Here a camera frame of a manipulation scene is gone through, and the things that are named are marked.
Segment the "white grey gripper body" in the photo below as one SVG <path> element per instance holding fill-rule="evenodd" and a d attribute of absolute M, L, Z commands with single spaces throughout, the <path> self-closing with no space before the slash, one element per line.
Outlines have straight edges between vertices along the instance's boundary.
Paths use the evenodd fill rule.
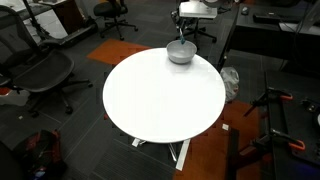
<path fill-rule="evenodd" d="M 217 15 L 216 8 L 211 8 L 200 1 L 182 2 L 179 6 L 180 17 L 214 19 Z"/>

